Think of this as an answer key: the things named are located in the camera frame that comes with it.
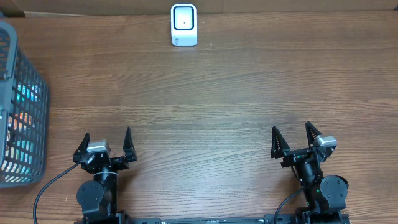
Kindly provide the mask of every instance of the gray plastic basket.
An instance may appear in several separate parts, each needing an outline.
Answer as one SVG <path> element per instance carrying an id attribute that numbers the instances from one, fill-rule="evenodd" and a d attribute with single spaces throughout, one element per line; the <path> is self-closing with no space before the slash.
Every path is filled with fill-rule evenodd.
<path id="1" fill-rule="evenodd" d="M 45 170 L 49 90 L 0 22 L 0 187 L 27 185 Z"/>

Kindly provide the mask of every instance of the cable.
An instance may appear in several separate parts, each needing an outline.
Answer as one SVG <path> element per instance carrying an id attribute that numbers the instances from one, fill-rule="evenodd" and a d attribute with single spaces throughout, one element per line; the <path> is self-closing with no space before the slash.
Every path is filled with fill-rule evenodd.
<path id="1" fill-rule="evenodd" d="M 80 162 L 77 162 L 75 165 L 71 166 L 69 169 L 63 171 L 60 175 L 56 176 L 54 179 L 52 179 L 50 182 L 48 182 L 43 188 L 42 190 L 39 192 L 39 194 L 36 197 L 35 203 L 33 205 L 33 222 L 34 224 L 37 224 L 37 217 L 36 217 L 36 209 L 37 209 L 37 204 L 39 202 L 40 196 L 42 196 L 43 192 L 45 191 L 45 189 L 47 189 L 47 187 L 49 187 L 52 183 L 54 183 L 56 180 L 58 180 L 60 177 L 62 177 L 63 175 L 67 174 L 69 171 L 73 170 L 77 165 L 79 165 Z"/>
<path id="2" fill-rule="evenodd" d="M 287 197 L 278 207 L 278 209 L 275 212 L 274 215 L 274 224 L 277 224 L 276 221 L 278 219 L 278 214 L 279 211 L 282 209 L 282 207 L 286 204 L 287 201 L 289 201 L 290 199 L 294 198 L 295 196 L 297 196 L 299 193 L 301 193 L 303 190 L 307 189 L 309 186 L 311 186 L 312 183 L 308 184 L 307 186 L 304 186 L 302 188 L 300 188 L 298 191 L 294 192 L 292 195 L 290 195 L 289 197 Z"/>

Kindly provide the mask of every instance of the basket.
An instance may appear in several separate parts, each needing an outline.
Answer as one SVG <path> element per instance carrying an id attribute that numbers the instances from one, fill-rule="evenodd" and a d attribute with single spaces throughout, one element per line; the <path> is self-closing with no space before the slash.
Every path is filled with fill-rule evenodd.
<path id="1" fill-rule="evenodd" d="M 0 188 L 39 181 L 45 170 L 49 89 L 0 22 Z"/>

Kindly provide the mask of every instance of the white rectangular object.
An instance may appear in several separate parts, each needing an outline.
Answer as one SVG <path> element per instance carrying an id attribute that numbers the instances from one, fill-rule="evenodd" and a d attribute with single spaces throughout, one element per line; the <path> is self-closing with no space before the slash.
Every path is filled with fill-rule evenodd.
<path id="1" fill-rule="evenodd" d="M 197 9 L 193 4 L 175 4 L 171 9 L 172 42 L 174 46 L 197 44 Z"/>

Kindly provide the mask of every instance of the wooden table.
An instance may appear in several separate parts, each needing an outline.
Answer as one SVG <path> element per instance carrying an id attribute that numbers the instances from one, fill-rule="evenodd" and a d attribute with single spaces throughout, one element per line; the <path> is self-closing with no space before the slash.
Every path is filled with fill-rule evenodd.
<path id="1" fill-rule="evenodd" d="M 308 120 L 338 140 L 322 169 L 349 181 L 352 222 L 397 222 L 396 11 L 199 15 L 188 48 L 172 46 L 169 16 L 7 21 L 51 103 L 46 175 L 1 189 L 0 223 L 32 223 L 37 193 L 86 132 L 120 156 L 127 126 L 138 161 L 120 172 L 119 198 L 132 217 L 274 213 L 299 183 L 270 158 L 271 127 L 297 149 Z M 40 224 L 79 220 L 91 178 L 75 169 L 51 185 Z"/>

